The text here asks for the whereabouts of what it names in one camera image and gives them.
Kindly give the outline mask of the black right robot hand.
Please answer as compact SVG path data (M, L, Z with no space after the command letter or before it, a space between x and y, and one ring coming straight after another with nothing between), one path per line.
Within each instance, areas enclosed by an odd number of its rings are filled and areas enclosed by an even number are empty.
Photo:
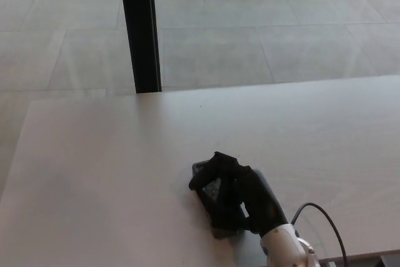
M264 236L288 223L263 174L236 158L216 151L211 159L193 164L192 173L189 189L197 193L216 239L243 231Z

